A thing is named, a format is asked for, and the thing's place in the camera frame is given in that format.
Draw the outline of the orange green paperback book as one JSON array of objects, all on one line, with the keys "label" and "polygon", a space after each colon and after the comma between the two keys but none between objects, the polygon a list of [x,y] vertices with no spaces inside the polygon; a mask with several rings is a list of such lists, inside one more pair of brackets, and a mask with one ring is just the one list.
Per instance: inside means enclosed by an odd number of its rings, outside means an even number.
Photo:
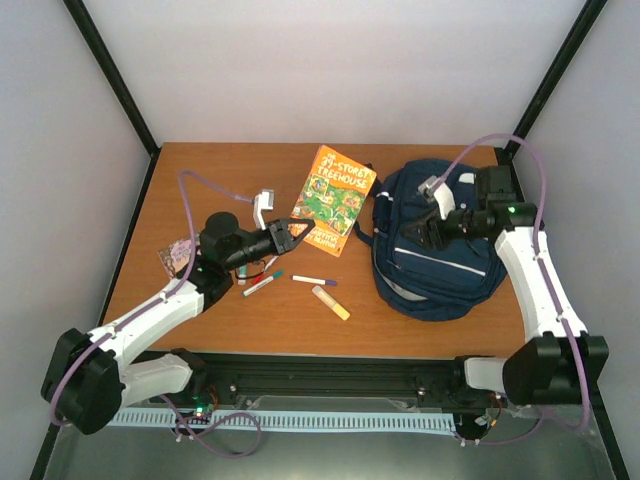
[{"label": "orange green paperback book", "polygon": [[320,146],[291,214],[315,222],[304,241],[340,256],[376,180],[372,168]]}]

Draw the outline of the navy blue student backpack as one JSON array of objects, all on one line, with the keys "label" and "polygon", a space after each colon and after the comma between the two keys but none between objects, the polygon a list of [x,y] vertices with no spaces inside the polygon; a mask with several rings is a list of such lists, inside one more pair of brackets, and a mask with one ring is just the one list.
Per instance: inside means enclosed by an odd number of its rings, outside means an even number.
[{"label": "navy blue student backpack", "polygon": [[430,322],[461,318],[488,300],[507,271],[487,239],[455,240],[443,250],[424,249],[401,235],[404,224],[437,209],[419,191],[428,178],[445,173],[450,162],[418,159],[377,180],[373,233],[353,231],[371,250],[379,296],[394,310]]}]

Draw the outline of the pink illustrated paperback book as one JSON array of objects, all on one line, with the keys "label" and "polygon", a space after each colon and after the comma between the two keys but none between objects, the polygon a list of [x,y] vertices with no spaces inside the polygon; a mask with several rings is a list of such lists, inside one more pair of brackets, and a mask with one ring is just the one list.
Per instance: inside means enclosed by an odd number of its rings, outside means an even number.
[{"label": "pink illustrated paperback book", "polygon": [[158,251],[158,257],[169,279],[173,279],[190,260],[191,238],[179,239]]}]

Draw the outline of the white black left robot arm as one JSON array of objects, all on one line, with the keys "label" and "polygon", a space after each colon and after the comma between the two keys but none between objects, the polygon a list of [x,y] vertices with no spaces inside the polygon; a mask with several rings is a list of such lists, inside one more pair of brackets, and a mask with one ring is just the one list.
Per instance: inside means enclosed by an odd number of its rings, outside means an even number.
[{"label": "white black left robot arm", "polygon": [[294,250],[315,223],[294,218],[266,223],[252,232],[229,212],[211,215],[194,243],[186,267],[157,294],[120,318],[82,333],[72,328],[55,345],[41,395],[54,424],[71,424],[84,434],[106,426],[123,408],[166,393],[186,402],[201,400],[208,378],[184,353],[137,362],[149,346],[207,311],[233,286],[233,272],[267,256]]}]

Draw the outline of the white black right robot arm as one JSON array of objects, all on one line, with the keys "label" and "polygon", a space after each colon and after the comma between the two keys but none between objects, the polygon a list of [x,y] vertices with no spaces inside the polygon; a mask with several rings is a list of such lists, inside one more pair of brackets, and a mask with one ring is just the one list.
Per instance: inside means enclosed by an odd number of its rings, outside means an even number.
[{"label": "white black right robot arm", "polygon": [[521,310],[524,346],[507,359],[466,358],[466,385],[501,393],[516,405],[588,404],[609,349],[603,337],[589,335],[564,292],[540,228],[541,207],[518,200],[506,166],[476,171],[475,209],[456,207],[444,177],[431,176],[417,190],[434,206],[405,224],[403,236],[425,249],[462,239],[492,241]]}]

